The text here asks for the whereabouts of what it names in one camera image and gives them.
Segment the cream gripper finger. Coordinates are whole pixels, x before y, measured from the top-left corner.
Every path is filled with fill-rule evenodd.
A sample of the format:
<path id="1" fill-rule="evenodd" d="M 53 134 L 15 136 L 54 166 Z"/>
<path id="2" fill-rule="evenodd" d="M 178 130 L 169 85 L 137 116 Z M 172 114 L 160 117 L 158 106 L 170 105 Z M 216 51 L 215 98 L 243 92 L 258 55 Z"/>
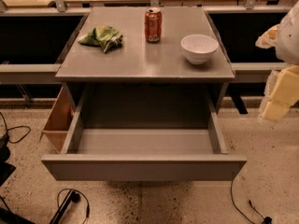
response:
<path id="1" fill-rule="evenodd" d="M 261 117 L 269 121 L 279 121 L 289 112 L 288 105 L 263 100 L 261 103 Z"/>

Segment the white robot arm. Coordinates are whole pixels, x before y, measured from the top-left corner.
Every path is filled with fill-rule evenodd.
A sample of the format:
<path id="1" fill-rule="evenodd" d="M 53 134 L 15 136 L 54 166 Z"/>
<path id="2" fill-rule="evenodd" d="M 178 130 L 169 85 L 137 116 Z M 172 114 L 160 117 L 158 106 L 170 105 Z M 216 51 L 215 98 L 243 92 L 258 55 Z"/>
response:
<path id="1" fill-rule="evenodd" d="M 260 122 L 275 123 L 299 101 L 299 2 L 280 24 L 264 32 L 255 45 L 263 49 L 274 47 L 277 58 L 289 65 L 268 77 L 260 106 Z"/>

